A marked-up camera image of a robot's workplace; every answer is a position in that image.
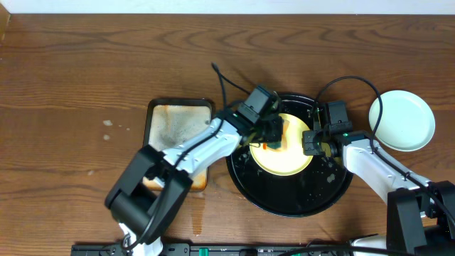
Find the pale yellow plate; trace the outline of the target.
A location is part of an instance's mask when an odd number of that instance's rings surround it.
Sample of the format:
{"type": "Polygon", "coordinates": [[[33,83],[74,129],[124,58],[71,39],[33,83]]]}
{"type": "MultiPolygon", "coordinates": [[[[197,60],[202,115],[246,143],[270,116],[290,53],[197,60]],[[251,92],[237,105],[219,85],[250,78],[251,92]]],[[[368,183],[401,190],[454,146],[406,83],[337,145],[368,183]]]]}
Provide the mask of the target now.
{"type": "Polygon", "coordinates": [[[281,113],[284,120],[281,145],[277,149],[268,143],[251,144],[250,153],[255,162],[265,171],[277,176],[290,176],[304,170],[312,156],[304,154],[303,132],[309,131],[308,125],[291,114],[281,113]]]}

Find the mint green plate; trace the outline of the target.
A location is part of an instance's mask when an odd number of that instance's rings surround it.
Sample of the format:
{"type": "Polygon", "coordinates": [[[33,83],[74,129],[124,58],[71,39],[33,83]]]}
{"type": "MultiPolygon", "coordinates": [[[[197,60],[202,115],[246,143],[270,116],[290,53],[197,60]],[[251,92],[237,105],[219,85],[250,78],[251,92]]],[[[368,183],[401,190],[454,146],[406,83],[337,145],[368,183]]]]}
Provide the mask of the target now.
{"type": "Polygon", "coordinates": [[[370,106],[368,119],[375,137],[385,146],[398,151],[416,151],[434,136],[433,111],[419,96],[404,90],[385,92],[370,106]]]}

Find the green yellow sponge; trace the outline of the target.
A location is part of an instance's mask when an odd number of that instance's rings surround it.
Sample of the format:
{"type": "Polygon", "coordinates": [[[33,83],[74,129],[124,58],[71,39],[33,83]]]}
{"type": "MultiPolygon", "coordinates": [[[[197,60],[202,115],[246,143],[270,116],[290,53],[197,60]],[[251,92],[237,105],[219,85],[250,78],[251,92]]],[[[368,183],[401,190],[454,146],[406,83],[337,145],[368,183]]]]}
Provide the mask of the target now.
{"type": "Polygon", "coordinates": [[[277,149],[280,149],[281,146],[282,146],[281,142],[267,142],[266,143],[266,149],[277,150],[277,149]]]}

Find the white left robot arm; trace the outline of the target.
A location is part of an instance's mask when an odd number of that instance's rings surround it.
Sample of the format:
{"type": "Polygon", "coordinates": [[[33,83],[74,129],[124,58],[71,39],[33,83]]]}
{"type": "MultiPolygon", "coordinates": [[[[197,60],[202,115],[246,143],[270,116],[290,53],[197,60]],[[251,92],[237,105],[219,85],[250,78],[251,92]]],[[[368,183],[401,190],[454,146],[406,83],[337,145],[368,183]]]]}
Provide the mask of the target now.
{"type": "Polygon", "coordinates": [[[283,133],[278,107],[256,110],[226,107],[209,127],[188,141],[162,151],[143,146],[105,199],[126,230],[120,247],[133,255],[160,241],[182,206],[193,176],[251,142],[277,142],[283,133]]]}

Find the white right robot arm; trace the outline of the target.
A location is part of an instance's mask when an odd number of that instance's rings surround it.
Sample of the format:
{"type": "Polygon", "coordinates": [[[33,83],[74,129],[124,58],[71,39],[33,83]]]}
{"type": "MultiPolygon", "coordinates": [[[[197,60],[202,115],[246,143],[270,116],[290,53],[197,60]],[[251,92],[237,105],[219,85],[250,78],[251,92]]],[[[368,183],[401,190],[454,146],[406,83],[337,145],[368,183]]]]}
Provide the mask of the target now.
{"type": "Polygon", "coordinates": [[[403,166],[365,132],[324,137],[305,131],[304,153],[341,158],[387,204],[385,248],[411,255],[454,254],[454,184],[433,182],[403,166]]]}

